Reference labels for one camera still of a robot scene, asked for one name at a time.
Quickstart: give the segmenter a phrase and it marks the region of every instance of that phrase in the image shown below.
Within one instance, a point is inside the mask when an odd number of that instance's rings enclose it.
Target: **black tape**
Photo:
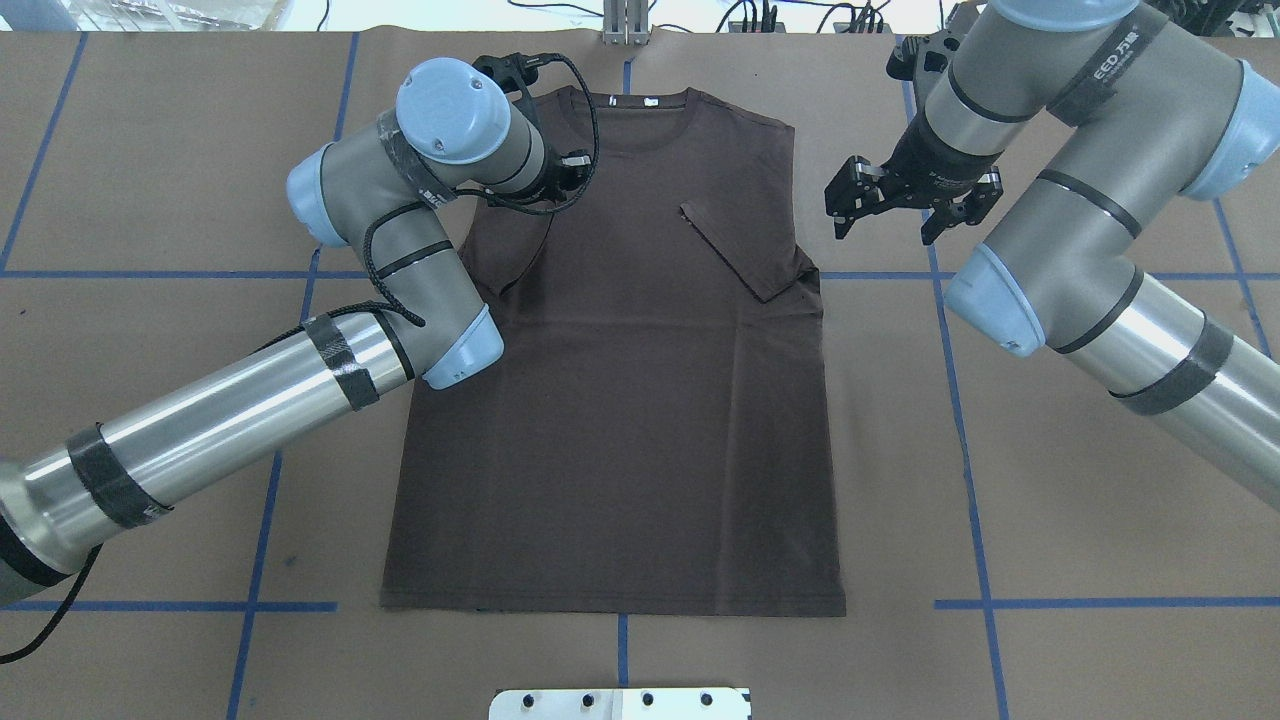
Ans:
[[[302,327],[333,373],[333,379],[338,380],[338,387],[347,396],[351,409],[358,411],[378,402],[378,388],[374,387],[372,375],[356,363],[356,354],[351,351],[347,338],[342,337],[333,318],[319,315],[302,323]]]
[[[403,270],[404,268],[408,268],[413,263],[430,258],[431,255],[435,255],[436,252],[440,252],[443,250],[453,250],[453,243],[447,240],[442,240],[440,242],[428,245],[426,247],[420,247],[419,250],[410,252],[408,255],[401,258],[399,260],[396,260],[394,263],[379,268],[378,278],[385,281],[394,273]]]
[[[436,177],[417,150],[410,145],[408,138],[401,132],[394,109],[378,115],[378,140],[381,141],[387,158],[399,170],[401,177],[424,202],[439,209],[458,199],[453,188]]]
[[[0,518],[0,562],[45,588],[51,588],[70,577],[45,565],[41,559],[27,550],[27,546],[18,538],[18,533],[13,532],[4,518]]]
[[[81,484],[93,497],[102,514],[116,525],[129,529],[146,525],[168,515],[173,507],[156,502],[147,495],[115,451],[102,438],[102,425],[95,424],[67,439],[67,455],[79,475]]]
[[[392,348],[396,351],[396,357],[399,359],[401,368],[404,369],[404,380],[413,382],[413,361],[408,359],[408,352],[404,352],[404,346],[401,345],[399,336],[396,334],[396,328],[387,320],[387,315],[383,315],[379,310],[374,310],[374,319],[378,320],[378,327],[383,328],[383,333],[390,341]]]
[[[998,152],[969,155],[951,147],[933,132],[928,117],[916,113],[884,163],[884,169],[896,173],[922,196],[959,197],[991,172],[991,165],[998,159]]]
[[[1111,393],[1138,415],[1169,413],[1213,383],[1235,345],[1235,334],[1204,315],[1204,328],[1192,351],[1164,378],[1129,395]]]
[[[1066,355],[1068,352],[1075,352],[1076,350],[1097,340],[1100,334],[1107,332],[1107,328],[1115,324],[1116,318],[1120,316],[1120,313],[1124,313],[1130,305],[1133,305],[1133,299],[1138,296],[1138,290],[1142,287],[1143,277],[1144,273],[1140,269],[1134,268],[1133,278],[1129,281],[1129,287],[1125,288],[1124,295],[1120,296],[1120,300],[1116,301],[1115,306],[1112,306],[1111,310],[1101,320],[1098,320],[1098,324],[1093,325],[1092,328],[1088,329],[1088,332],[1075,338],[1074,341],[1064,345],[1062,347],[1055,347],[1053,351],[1061,352],[1062,355]]]
[[[947,68],[947,82],[951,83],[951,92],[956,94],[956,97],[960,100],[960,102],[964,104],[965,108],[969,108],[969,110],[973,114],[980,115],[983,118],[987,118],[988,120],[996,120],[997,123],[1010,123],[1010,124],[1012,124],[1012,123],[1025,123],[1027,120],[1029,120],[1029,119],[1032,119],[1032,118],[1036,117],[1036,113],[1030,113],[1030,114],[1027,114],[1027,115],[1005,115],[1002,113],[997,113],[995,110],[988,110],[988,109],[983,108],[982,105],[978,104],[977,100],[974,100],[973,97],[969,97],[969,94],[965,92],[964,88],[960,87],[959,82],[956,82],[955,65],[951,65],[950,68]]]
[[[1125,210],[1119,202],[1111,200],[1106,196],[1106,193],[1080,178],[1074,178],[1059,170],[1043,169],[1041,170],[1041,174],[1036,176],[1036,179],[1043,179],[1053,184],[1060,184],[1097,205],[1100,210],[1111,215],[1117,223],[1124,225],[1124,229],[1129,231],[1132,237],[1137,238],[1142,234],[1142,223],[1138,222],[1138,218],[1130,215],[1129,211]]]
[[[1167,15],[1139,4],[1116,24],[1102,46],[1046,109],[1070,127],[1083,124],[1115,96],[1112,86],[1133,67],[1134,60],[1160,35],[1160,31],[1165,29],[1166,23],[1169,23]]]

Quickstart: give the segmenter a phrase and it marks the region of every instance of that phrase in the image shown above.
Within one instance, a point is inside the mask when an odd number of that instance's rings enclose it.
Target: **white metal plate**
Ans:
[[[503,691],[489,720],[751,720],[746,688]]]

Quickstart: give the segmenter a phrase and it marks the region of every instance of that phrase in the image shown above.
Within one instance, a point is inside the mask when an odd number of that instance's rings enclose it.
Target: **blue tape line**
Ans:
[[[982,610],[980,600],[936,600],[934,610]],[[1274,596],[1206,597],[1033,597],[992,600],[995,610],[1115,610],[1133,607],[1280,607]]]
[[[45,126],[45,136],[40,140],[40,149],[36,151],[36,160],[31,164],[31,173],[27,174],[27,184],[22,188],[22,196],[18,199],[18,210],[13,214],[13,223],[9,225],[9,236],[4,241],[4,250],[0,250],[0,270],[4,270],[5,265],[9,264],[9,255],[13,254],[13,246],[18,241],[18,229],[22,228],[22,217],[27,213],[27,202],[31,201],[31,193],[36,190],[36,178],[40,177],[40,168],[45,164],[45,154],[49,152],[49,145],[54,140],[54,129],[58,128],[58,118],[63,114],[63,106],[67,104],[67,95],[72,90],[72,81],[76,79],[76,69],[79,68],[79,60],[84,55],[84,44],[88,41],[88,33],[82,32],[79,42],[76,44],[76,54],[72,55],[72,64],[67,68],[67,77],[63,78],[63,90],[58,94],[58,102],[54,104],[54,111],[49,117],[49,124]]]
[[[26,600],[0,609],[5,612],[54,612],[60,600]],[[244,612],[248,602],[186,600],[78,600],[72,612]],[[259,602],[255,612],[337,612],[337,602]]]
[[[911,97],[911,88],[902,82],[902,102],[906,108],[906,119],[910,123],[915,114],[915,104]],[[928,211],[922,210],[920,217],[928,220]],[[947,324],[947,313],[942,302],[942,273],[938,269],[938,254],[933,246],[927,249],[929,256],[929,274],[933,281],[933,302],[938,314],[938,329],[942,334],[942,359],[947,369],[947,386],[951,393],[951,416],[955,421],[956,434],[960,438],[960,455],[964,461],[965,492],[969,496],[969,534],[973,539],[974,564],[978,569],[978,591],[982,594],[982,616],[987,626],[987,653],[991,659],[991,678],[996,688],[996,710],[1000,720],[1009,720],[1009,697],[1005,691],[1005,670],[1000,657],[1000,635],[996,632],[996,612],[991,603],[991,580],[987,575],[987,551],[982,541],[982,516],[978,512],[978,491],[973,482],[973,464],[969,456],[969,436],[965,430],[964,407],[960,404],[960,380],[956,375],[955,354],[951,347],[951,328]]]
[[[351,46],[347,47],[347,74],[342,79],[342,99],[338,100],[338,119],[333,124],[333,141],[342,140],[347,124],[347,100],[351,99],[351,78],[356,74],[356,54],[360,50],[360,33],[351,33]]]
[[[0,278],[15,279],[234,279],[302,281],[310,270],[3,270]],[[358,270],[321,270],[316,278],[367,279]]]
[[[351,45],[347,47],[347,72],[342,82],[342,97],[338,101],[338,119],[333,127],[334,142],[342,140],[343,126],[347,120],[347,101],[351,99],[351,79],[356,72],[356,54],[360,50],[360,33],[351,33]],[[298,322],[306,320],[311,315],[311,300],[315,295],[316,278],[320,270],[320,247],[311,254],[311,264],[307,268],[307,287],[302,293],[302,310]],[[266,547],[271,536],[271,519],[275,515],[275,496],[280,487],[280,468],[284,464],[284,455],[275,451],[271,461],[271,475],[266,483],[266,502],[262,506],[262,525],[257,534],[257,552],[253,556],[253,575],[248,585],[248,606],[244,609],[244,624],[241,628],[241,646],[236,655],[236,673],[232,676],[232,692],[227,700],[227,720],[236,720],[239,712],[241,691],[244,688],[244,669],[248,665],[248,648],[253,638],[253,618],[257,614],[257,596],[262,587],[262,569],[266,565]]]
[[[239,650],[236,653],[236,671],[232,675],[230,698],[227,701],[227,717],[234,720],[239,712],[239,696],[244,687],[244,669],[248,665],[248,648],[253,639],[253,618],[257,615],[257,594],[262,587],[262,568],[266,564],[266,543],[271,534],[271,516],[275,512],[275,493],[280,487],[280,466],[284,454],[275,451],[271,460],[271,475],[266,482],[266,501],[262,507],[262,523],[257,533],[257,551],[253,553],[253,574],[248,583],[248,602],[244,605],[244,624],[241,626]]]
[[[1262,329],[1262,320],[1258,318],[1258,306],[1253,304],[1253,291],[1249,290],[1249,281],[1244,277],[1244,263],[1240,261],[1240,252],[1235,247],[1235,237],[1231,227],[1226,222],[1226,213],[1222,211],[1222,202],[1213,199],[1213,211],[1217,214],[1217,224],[1222,228],[1222,240],[1226,242],[1226,251],[1231,256],[1231,265],[1235,268],[1235,277],[1240,282],[1240,292],[1244,293],[1244,304],[1249,309],[1249,320],[1253,323],[1253,332],[1258,334],[1258,350],[1271,357],[1271,343],[1267,342],[1267,333]]]
[[[302,313],[298,318],[300,323],[311,316],[311,297],[316,291],[316,277],[319,275],[317,270],[320,269],[320,250],[321,247],[316,246],[315,251],[311,254],[311,268],[307,270],[307,287],[302,291]]]
[[[627,642],[631,635],[630,623],[627,614],[623,612],[618,615],[618,687],[626,688],[631,685],[631,669],[628,665],[628,650]]]

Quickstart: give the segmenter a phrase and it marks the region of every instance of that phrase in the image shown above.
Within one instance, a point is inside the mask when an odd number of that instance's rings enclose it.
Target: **wire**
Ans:
[[[370,223],[369,229],[365,231],[365,246],[362,247],[364,250],[362,260],[365,261],[365,270],[369,273],[369,282],[374,283],[374,287],[378,288],[378,293],[387,299],[387,302],[390,304],[392,310],[399,313],[402,318],[404,318],[406,320],[408,320],[410,323],[412,323],[415,327],[419,328],[425,325],[426,320],[424,320],[419,315],[415,315],[408,307],[406,307],[403,302],[401,302],[394,295],[392,295],[390,288],[387,287],[387,283],[383,282],[383,278],[378,277],[378,268],[374,266],[374,233],[376,233],[378,229],[381,228],[384,224],[394,220],[396,218],[399,218],[404,213],[421,210],[422,208],[426,208],[426,202],[419,200],[417,202],[401,205],[399,208],[392,210],[390,213],[387,213],[381,218],[378,218],[376,220]]]
[[[873,6],[869,1],[861,8],[855,8],[851,3],[818,3],[817,0],[773,0],[774,4],[790,4],[790,5],[810,5],[814,8],[827,8],[827,14],[822,17],[822,22],[818,23],[818,29],[814,32],[822,32],[822,28],[827,26],[827,19],[831,14],[836,12],[837,8],[849,9],[849,27],[844,31],[846,33],[856,32],[858,27],[867,23],[868,32],[883,32],[884,15],[881,10],[892,3],[893,0],[887,0],[882,5]],[[877,31],[873,26],[879,24],[881,28]]]
[[[76,602],[76,596],[79,594],[79,589],[84,587],[84,580],[88,579],[88,571],[93,569],[93,562],[97,560],[97,553],[100,550],[102,550],[102,546],[97,546],[93,550],[88,551],[88,557],[84,559],[84,566],[81,568],[79,575],[76,577],[76,583],[72,584],[70,592],[68,592],[67,597],[63,598],[63,603],[58,606],[56,611],[54,611],[54,616],[49,619],[47,624],[45,624],[45,629],[40,630],[40,634],[36,635],[36,639],[27,643],[27,647],[14,652],[0,655],[0,665],[8,665],[9,662],[17,662],[23,657],[27,657],[32,652],[40,650],[40,646],[45,644],[45,641],[49,639],[49,635],[54,634],[54,630],[58,628],[58,624],[63,621],[63,618],[67,615],[67,611],[70,610],[72,603]]]
[[[739,5],[742,5],[742,32],[746,32],[746,23],[748,23],[748,19],[746,19],[746,6],[748,5],[751,6],[751,14],[754,15],[755,14],[755,0],[737,0],[736,3],[733,3],[732,5],[730,5],[728,10],[724,10],[724,14],[721,15],[721,22],[716,24],[716,32],[719,32],[724,27],[724,22],[728,20],[728,17],[731,14],[733,14],[733,10],[736,10]]]
[[[516,0],[507,0],[508,5],[515,5],[516,8],[530,8],[534,10],[541,10],[544,8],[572,8],[588,15],[594,15],[596,18],[603,18],[604,13],[596,13],[590,8],[584,8],[581,5],[575,5],[572,3],[517,3]]]
[[[454,190],[454,195],[467,195],[472,197],[484,197],[486,201],[507,208],[508,210],[515,210],[517,213],[524,213],[526,215],[554,215],[556,213],[562,213],[572,208],[579,200],[582,199],[582,193],[586,192],[588,186],[591,184],[591,178],[595,177],[595,170],[600,165],[600,119],[595,111],[595,100],[591,97],[591,91],[586,87],[586,79],[582,78],[582,73],[579,72],[577,65],[573,60],[570,60],[559,53],[548,53],[545,55],[539,55],[540,58],[547,58],[552,63],[563,63],[568,67],[568,72],[573,73],[573,78],[577,85],[582,88],[582,95],[586,96],[586,109],[591,114],[591,164],[586,167],[586,177],[582,178],[582,184],[579,186],[577,192],[573,193],[568,200],[554,205],[552,208],[531,208],[529,205],[522,205],[520,202],[512,202],[506,197],[495,195],[492,190],[472,190],[468,187]]]
[[[836,3],[835,5],[827,6],[827,12],[822,15],[822,22],[818,23],[818,29],[815,29],[814,33],[822,32],[823,26],[827,24],[827,18],[829,18],[832,13],[835,13],[841,8],[849,8],[849,27],[852,28],[854,23],[858,22],[858,8],[854,8],[849,3]]]

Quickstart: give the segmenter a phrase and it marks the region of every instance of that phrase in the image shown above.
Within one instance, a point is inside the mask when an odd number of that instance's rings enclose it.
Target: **black cable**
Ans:
[[[63,618],[67,615],[67,611],[70,610],[72,603],[76,602],[76,596],[79,594],[79,589],[84,587],[84,580],[88,579],[88,571],[93,569],[93,561],[97,560],[97,553],[100,550],[102,550],[102,546],[97,546],[93,550],[88,551],[88,557],[84,560],[84,566],[81,568],[79,575],[76,577],[76,583],[72,585],[70,592],[67,593],[67,597],[63,598],[63,603],[59,605],[58,610],[54,611],[54,616],[50,618],[49,623],[45,624],[45,629],[40,630],[40,634],[36,635],[36,639],[27,643],[27,647],[14,652],[0,655],[0,665],[8,665],[9,662],[17,662],[23,657],[27,657],[32,652],[40,650],[40,646],[45,644],[45,641],[49,639],[49,635],[54,634],[54,630],[58,628],[58,624],[63,621]]]
[[[366,300],[364,302],[357,302],[355,305],[344,305],[342,307],[338,307],[337,310],[329,310],[328,313],[325,313],[325,315],[330,318],[340,318],[343,315],[353,315],[356,313],[374,313],[380,310],[385,310],[388,313],[398,313],[398,310],[396,310],[396,307],[393,307],[389,302],[375,302],[372,300]],[[289,340],[291,337],[298,334],[303,329],[306,329],[305,325],[297,325],[292,329],[288,329],[275,336],[274,338],[271,338],[269,342],[266,342],[253,352],[261,352],[283,340]]]
[[[534,10],[540,10],[544,8],[572,8],[575,10],[586,13],[588,15],[595,15],[596,18],[603,18],[604,13],[596,13],[590,8],[584,8],[581,5],[575,5],[572,3],[517,3],[516,0],[507,0],[508,5],[515,5],[517,8],[530,8]]]
[[[814,8],[831,8],[836,3],[818,3],[817,0],[773,0],[774,4],[787,5],[813,5]]]
[[[426,202],[419,200],[417,202],[401,205],[399,208],[392,210],[390,213],[387,213],[381,218],[378,218],[376,220],[370,223],[369,229],[365,231],[365,245],[361,249],[364,251],[361,259],[365,261],[365,270],[369,273],[369,282],[374,283],[374,287],[378,288],[378,293],[387,299],[387,302],[392,306],[393,311],[399,313],[402,318],[412,323],[413,327],[419,328],[425,325],[426,320],[424,320],[421,316],[413,314],[412,310],[406,307],[403,302],[401,302],[394,295],[392,295],[390,288],[387,287],[387,283],[383,282],[383,278],[378,277],[378,268],[374,266],[374,233],[376,233],[378,229],[381,228],[384,224],[394,220],[396,218],[399,218],[404,213],[412,213],[413,210],[421,210],[422,208],[426,208]]]
[[[731,14],[733,14],[733,10],[736,10],[739,5],[742,5],[742,29],[745,32],[746,31],[746,5],[748,4],[751,5],[751,9],[754,12],[755,10],[755,0],[737,0],[736,3],[733,3],[732,5],[730,5],[728,10],[724,10],[724,14],[721,15],[721,22],[716,24],[716,31],[714,32],[719,32],[724,27],[724,22],[728,20],[728,17]]]
[[[595,169],[600,164],[600,120],[599,115],[595,111],[595,100],[591,97],[591,91],[586,87],[586,79],[582,78],[582,73],[579,72],[577,65],[573,64],[573,60],[570,60],[568,58],[561,55],[559,53],[547,53],[544,55],[538,55],[538,56],[545,58],[549,63],[563,63],[566,67],[568,67],[568,72],[573,73],[573,78],[577,81],[577,85],[582,88],[582,95],[586,96],[586,109],[591,114],[591,164],[588,165],[586,168],[586,177],[582,178],[582,184],[579,186],[577,192],[575,192],[572,197],[552,208],[531,208],[529,205],[521,205],[520,202],[512,202],[506,197],[499,197],[498,195],[494,195],[494,192],[488,188],[472,190],[465,187],[461,190],[454,190],[453,191],[454,195],[484,197],[485,200],[488,200],[494,205],[500,205],[502,208],[507,208],[508,210],[515,210],[517,213],[524,213],[526,215],[554,215],[556,213],[561,213],[572,208],[573,204],[581,200],[582,193],[586,192],[588,186],[591,184],[591,178],[595,177]]]
[[[874,24],[876,20],[874,13],[876,10],[872,8],[870,3],[863,5],[859,9],[858,17],[850,20],[849,27],[845,28],[845,35],[852,35],[855,32],[858,33],[867,32],[863,28],[869,28],[870,26]]]
[[[827,18],[841,8],[849,8],[849,27],[854,27],[854,23],[858,20],[858,8],[854,8],[849,3],[836,3],[827,8],[827,12],[822,15],[822,22],[818,23],[818,29],[814,31],[814,35],[822,32],[822,28],[827,24]]]

